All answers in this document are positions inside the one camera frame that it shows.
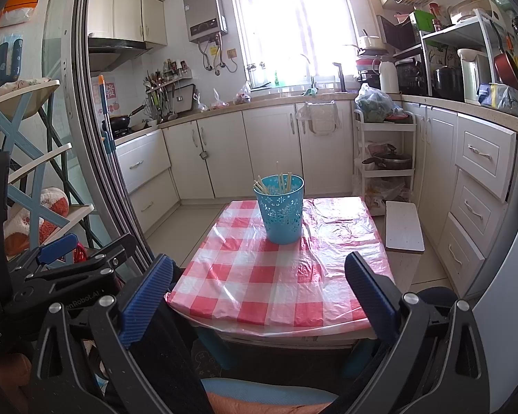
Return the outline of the white electric kettle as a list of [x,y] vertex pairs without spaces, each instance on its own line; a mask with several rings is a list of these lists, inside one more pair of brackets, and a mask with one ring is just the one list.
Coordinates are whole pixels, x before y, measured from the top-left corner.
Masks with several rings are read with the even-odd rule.
[[482,84],[491,83],[488,57],[479,50],[458,49],[463,79],[464,101],[478,105],[478,92]]

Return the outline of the red pan on rack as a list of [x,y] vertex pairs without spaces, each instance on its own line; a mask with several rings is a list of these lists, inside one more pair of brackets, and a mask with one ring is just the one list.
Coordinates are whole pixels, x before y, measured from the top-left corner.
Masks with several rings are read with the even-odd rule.
[[505,50],[501,50],[494,59],[496,71],[504,85],[518,90],[518,67],[512,56]]

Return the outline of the blue perforated plastic basket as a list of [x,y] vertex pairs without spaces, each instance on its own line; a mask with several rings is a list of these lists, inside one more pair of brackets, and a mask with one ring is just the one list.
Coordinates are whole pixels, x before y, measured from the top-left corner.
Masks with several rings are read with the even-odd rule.
[[[287,173],[284,174],[284,187]],[[304,180],[292,173],[292,191],[279,195],[277,175],[263,178],[270,194],[254,191],[267,232],[267,239],[278,245],[287,245],[300,239],[304,198]]]

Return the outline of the green vegetable plastic bag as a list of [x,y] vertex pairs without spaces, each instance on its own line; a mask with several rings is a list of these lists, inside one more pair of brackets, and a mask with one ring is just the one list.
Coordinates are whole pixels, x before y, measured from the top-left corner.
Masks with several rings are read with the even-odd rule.
[[408,117],[405,110],[381,90],[362,83],[355,98],[355,106],[364,116],[365,122],[381,124],[385,121],[400,121]]

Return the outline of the black frying pan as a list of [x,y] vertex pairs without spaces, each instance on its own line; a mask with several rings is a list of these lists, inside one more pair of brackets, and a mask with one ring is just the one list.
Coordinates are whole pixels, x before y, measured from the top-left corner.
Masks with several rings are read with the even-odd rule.
[[135,114],[143,111],[146,108],[146,105],[140,105],[138,108],[134,109],[128,115],[116,115],[113,117],[109,117],[109,125],[112,131],[119,130],[127,130],[131,121],[131,117]]

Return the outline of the red white checkered tablecloth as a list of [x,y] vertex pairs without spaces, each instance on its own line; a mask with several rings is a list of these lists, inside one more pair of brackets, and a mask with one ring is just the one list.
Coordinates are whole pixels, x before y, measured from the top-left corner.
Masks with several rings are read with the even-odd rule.
[[370,323],[349,286],[344,263],[359,252],[392,275],[383,241],[359,197],[303,202],[300,239],[267,239],[257,202],[225,207],[186,266],[167,304],[222,333],[258,337],[339,335]]

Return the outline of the grey gas water heater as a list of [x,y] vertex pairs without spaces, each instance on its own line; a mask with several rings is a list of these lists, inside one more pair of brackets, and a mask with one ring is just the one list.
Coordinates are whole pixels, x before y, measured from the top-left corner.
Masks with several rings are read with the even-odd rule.
[[183,0],[188,39],[203,42],[227,34],[222,0]]

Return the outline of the white thermos jug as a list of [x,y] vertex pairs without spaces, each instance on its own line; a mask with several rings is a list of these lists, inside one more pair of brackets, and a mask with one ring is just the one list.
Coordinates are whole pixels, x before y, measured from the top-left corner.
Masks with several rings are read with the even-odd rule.
[[399,93],[399,78],[397,77],[397,67],[389,61],[381,61],[379,65],[379,76],[381,91],[385,93]]

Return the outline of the black range hood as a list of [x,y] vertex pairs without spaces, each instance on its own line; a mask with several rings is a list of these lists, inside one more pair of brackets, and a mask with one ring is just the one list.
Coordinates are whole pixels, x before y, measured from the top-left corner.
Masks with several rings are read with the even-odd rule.
[[163,47],[158,43],[119,38],[88,36],[87,41],[89,70],[93,77],[112,72],[144,53]]

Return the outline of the blue white folding shelf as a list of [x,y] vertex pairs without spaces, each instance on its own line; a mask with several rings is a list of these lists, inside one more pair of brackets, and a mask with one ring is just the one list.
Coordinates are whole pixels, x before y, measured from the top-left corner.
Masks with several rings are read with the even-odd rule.
[[67,152],[72,144],[54,140],[47,151],[35,146],[21,132],[21,124],[39,115],[46,120],[46,108],[53,108],[54,93],[59,88],[57,79],[33,79],[24,87],[13,83],[0,88],[0,134],[1,150],[20,152],[28,162],[22,166],[10,162],[8,170],[8,214],[3,223],[6,258],[11,260],[21,253],[71,233],[77,225],[84,225],[94,211],[94,206],[84,204],[75,195],[66,175],[59,178],[65,188],[46,188],[46,169],[56,170],[67,162]]

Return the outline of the white rolling storage cart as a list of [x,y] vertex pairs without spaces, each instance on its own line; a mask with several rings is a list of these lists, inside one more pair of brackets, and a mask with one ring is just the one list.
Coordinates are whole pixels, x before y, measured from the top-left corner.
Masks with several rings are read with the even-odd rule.
[[409,202],[413,196],[417,124],[403,111],[382,122],[353,113],[355,189],[374,216],[385,214],[388,201]]

